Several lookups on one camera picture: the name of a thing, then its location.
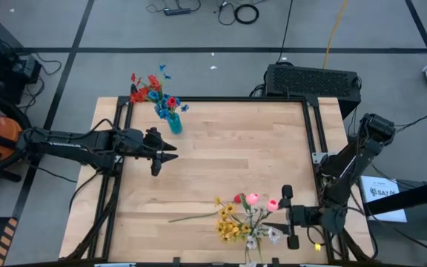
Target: glass vase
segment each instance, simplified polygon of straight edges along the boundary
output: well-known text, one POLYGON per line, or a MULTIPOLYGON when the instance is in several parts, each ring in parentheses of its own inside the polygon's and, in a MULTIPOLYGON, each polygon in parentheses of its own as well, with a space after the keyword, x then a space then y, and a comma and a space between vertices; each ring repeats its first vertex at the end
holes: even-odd
POLYGON ((182 132, 181 117, 175 113, 173 116, 168 116, 169 127, 173 134, 180 134, 182 132))

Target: pink flower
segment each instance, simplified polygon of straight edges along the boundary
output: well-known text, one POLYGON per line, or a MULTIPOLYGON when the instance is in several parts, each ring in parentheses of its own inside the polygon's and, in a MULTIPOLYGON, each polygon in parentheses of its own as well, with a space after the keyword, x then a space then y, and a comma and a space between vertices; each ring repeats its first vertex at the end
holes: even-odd
POLYGON ((246 202, 250 205, 255 205, 258 202, 258 194, 249 194, 246 196, 246 202))
POLYGON ((278 202, 276 202, 276 200, 270 200, 270 202, 268 202, 268 204, 266 205, 266 209, 268 209, 268 211, 271 211, 271 212, 277 211, 278 202))

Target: wooden tabletop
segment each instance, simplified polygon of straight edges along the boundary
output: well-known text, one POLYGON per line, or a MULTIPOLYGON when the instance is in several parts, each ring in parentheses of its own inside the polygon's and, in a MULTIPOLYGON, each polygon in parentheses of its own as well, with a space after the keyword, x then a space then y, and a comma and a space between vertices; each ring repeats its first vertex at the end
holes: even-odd
MULTIPOLYGON (((109 261, 183 263, 243 263, 245 243, 222 243, 215 232, 216 217, 169 223, 169 220, 214 212, 214 197, 231 201, 240 192, 255 192, 264 200, 279 199, 284 184, 293 186, 294 205, 317 205, 308 140, 301 103, 295 102, 189 102, 190 110, 181 114, 184 131, 175 136, 166 121, 154 112, 152 103, 135 104, 132 128, 157 127, 162 138, 175 145, 178 159, 162 165, 158 177, 150 175, 150 161, 126 158, 119 203, 113 229, 109 261)), ((116 98, 99 98, 93 125, 112 119, 116 98)), ((322 123, 329 151, 347 145, 336 99, 320 99, 322 123)), ((314 112, 310 109, 319 140, 314 112)), ((78 186, 94 170, 82 166, 78 186)), ((60 256, 68 255, 93 224, 101 178, 83 188, 70 212, 60 256)), ((357 187, 353 188, 359 196, 357 187)), ((349 200, 350 206, 356 206, 349 200)), ((268 221, 284 223, 284 211, 268 221)), ((365 217, 349 211, 346 229, 368 254, 373 247, 365 217)), ((97 255, 105 230, 100 232, 97 255)), ((273 245, 262 242, 265 263, 278 257, 281 263, 327 263, 325 249, 315 251, 305 229, 297 227, 299 250, 288 250, 286 240, 273 245)), ((321 237, 311 231, 312 239, 321 237)), ((257 252, 252 260, 260 262, 257 252)))

